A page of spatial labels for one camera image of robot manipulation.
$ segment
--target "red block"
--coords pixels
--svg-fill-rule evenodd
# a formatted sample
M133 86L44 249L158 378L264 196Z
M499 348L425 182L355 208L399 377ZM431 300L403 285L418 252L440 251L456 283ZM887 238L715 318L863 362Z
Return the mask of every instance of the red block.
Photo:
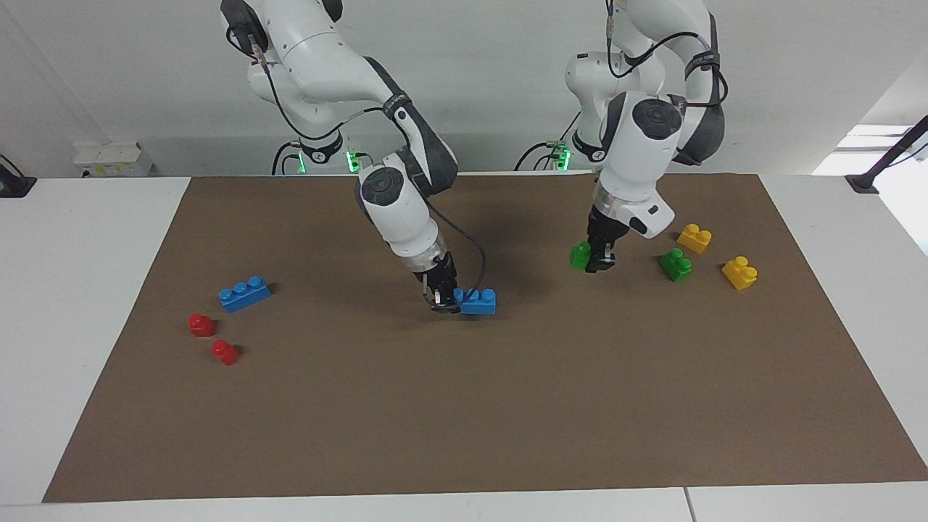
M228 366L238 359L238 350L226 341L219 340L213 343L213 355Z
M190 316L190 319L187 320L187 326L190 328L190 333L197 337L212 337L216 331L213 320L200 314Z

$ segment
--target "black pole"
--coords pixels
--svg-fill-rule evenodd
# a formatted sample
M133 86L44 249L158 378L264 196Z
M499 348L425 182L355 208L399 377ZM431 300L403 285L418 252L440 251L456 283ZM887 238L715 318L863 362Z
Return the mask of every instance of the black pole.
M914 127L900 139L890 150L888 150L877 163L875 163L866 174L854 174L845 176L844 179L851 184L854 192L860 194L879 194L880 192L873 187L873 180L876 176L894 162L896 158L909 149L915 141L928 132L928 115L923 117Z
M35 185L34 177L19 177L0 163L0 198L22 198Z

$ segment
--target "blue block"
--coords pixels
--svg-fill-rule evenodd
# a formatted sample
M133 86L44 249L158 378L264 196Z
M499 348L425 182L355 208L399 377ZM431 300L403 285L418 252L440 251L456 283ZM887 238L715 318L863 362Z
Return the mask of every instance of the blue block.
M480 292L474 292L467 302L461 300L470 290L455 289L455 300L461 305L461 313L466 316L494 316L496 315L496 292L487 288Z
M250 307L258 301L264 301L271 296L271 290L264 283L261 276L251 276L247 283L236 283L231 289L224 288L219 292L219 303L226 312L238 312Z

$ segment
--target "yellow block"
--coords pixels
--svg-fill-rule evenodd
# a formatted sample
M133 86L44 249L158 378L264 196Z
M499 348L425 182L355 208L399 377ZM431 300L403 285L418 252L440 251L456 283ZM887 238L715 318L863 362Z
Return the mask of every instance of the yellow block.
M702 254L705 247L709 246L712 240L712 232L709 230L699 230L699 225L695 223L688 224L683 228L683 233L677 238L677 242L689 248L696 254Z
M725 266L722 267L722 273L725 274L725 277L731 281L731 284L737 290L744 290L757 281L756 268L749 267L748 258L743 255L739 255L731 261L728 261Z

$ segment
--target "brown table surface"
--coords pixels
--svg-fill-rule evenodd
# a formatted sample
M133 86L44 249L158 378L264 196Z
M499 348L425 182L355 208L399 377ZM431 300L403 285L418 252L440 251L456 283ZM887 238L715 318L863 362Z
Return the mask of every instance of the brown table surface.
M597 275L567 263L593 176L460 178L433 202L486 246L480 318L428 310L353 185L190 182L46 502L928 479L756 176L666 176L676 221ZM689 222L714 238L673 283ZM226 314L253 274L274 295Z

